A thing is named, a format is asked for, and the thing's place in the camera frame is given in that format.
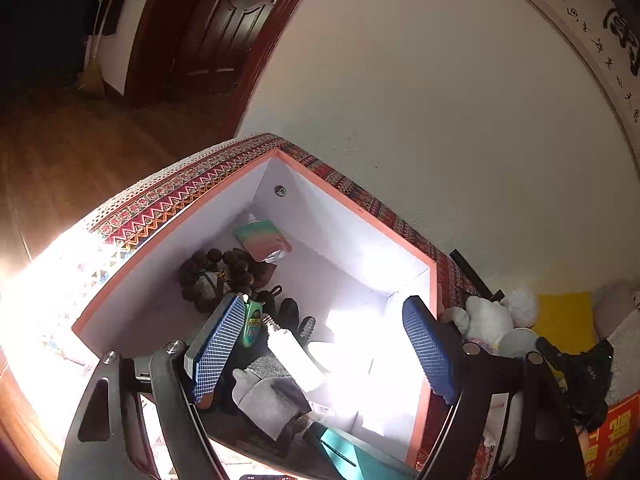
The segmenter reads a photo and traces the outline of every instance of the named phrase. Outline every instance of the white wall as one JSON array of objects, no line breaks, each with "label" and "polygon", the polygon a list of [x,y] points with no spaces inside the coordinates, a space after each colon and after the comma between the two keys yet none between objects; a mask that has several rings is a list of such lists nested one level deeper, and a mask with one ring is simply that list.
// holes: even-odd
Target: white wall
[{"label": "white wall", "polygon": [[292,140],[493,288],[640,269],[640,184],[596,80],[526,0],[303,0],[239,134]]},{"label": "white wall", "polygon": [[116,33],[103,36],[100,40],[98,62],[102,70],[102,79],[123,95],[131,47],[145,2],[146,0],[124,0]]}]

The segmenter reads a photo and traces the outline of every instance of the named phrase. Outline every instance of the blue textured grip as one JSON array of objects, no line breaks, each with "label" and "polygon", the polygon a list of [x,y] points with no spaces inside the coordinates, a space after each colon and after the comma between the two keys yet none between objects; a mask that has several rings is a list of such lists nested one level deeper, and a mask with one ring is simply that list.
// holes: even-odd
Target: blue textured grip
[{"label": "blue textured grip", "polygon": [[215,389],[222,368],[225,367],[243,325],[244,301],[236,296],[212,332],[201,357],[194,362],[193,398],[195,402],[199,402],[203,396]]},{"label": "blue textured grip", "polygon": [[431,332],[429,323],[418,311],[420,308],[428,312],[422,302],[416,304],[413,298],[409,298],[402,306],[402,325],[414,347],[422,370],[433,393],[444,397],[447,404],[455,402],[457,397],[456,386],[453,378],[453,364],[447,357],[444,348],[439,344],[435,334]]}]

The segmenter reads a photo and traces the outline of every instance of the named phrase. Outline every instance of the broom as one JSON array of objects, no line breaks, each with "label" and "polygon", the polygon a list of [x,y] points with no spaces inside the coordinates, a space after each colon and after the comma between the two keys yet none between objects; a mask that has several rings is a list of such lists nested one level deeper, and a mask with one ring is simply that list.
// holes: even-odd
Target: broom
[{"label": "broom", "polygon": [[98,65],[98,49],[100,47],[100,38],[104,31],[104,22],[107,20],[109,9],[111,9],[111,3],[113,0],[109,0],[107,7],[104,9],[104,16],[100,23],[100,30],[96,34],[95,27],[98,24],[98,16],[100,16],[100,9],[102,8],[102,1],[99,0],[98,12],[95,15],[94,21],[94,33],[91,36],[89,47],[89,59],[85,62],[84,70],[78,75],[76,80],[75,89],[78,93],[91,97],[94,99],[101,99],[104,97],[104,83],[102,82],[102,75],[100,74],[100,66]]}]

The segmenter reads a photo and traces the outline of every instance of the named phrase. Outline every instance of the dark wooden door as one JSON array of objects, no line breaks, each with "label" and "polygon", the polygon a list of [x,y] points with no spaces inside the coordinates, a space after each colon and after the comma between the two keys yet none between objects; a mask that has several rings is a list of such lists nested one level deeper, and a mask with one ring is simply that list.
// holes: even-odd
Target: dark wooden door
[{"label": "dark wooden door", "polygon": [[277,0],[199,0],[171,72],[177,94],[232,88]]}]

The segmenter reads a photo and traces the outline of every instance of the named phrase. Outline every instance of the green bottle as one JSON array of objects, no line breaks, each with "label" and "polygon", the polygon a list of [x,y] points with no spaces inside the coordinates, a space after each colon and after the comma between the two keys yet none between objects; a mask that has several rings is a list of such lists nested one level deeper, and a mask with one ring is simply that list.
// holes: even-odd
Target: green bottle
[{"label": "green bottle", "polygon": [[242,295],[242,299],[244,300],[244,326],[240,333],[240,341],[242,346],[249,348],[255,343],[262,327],[262,304],[249,300],[246,294]]}]

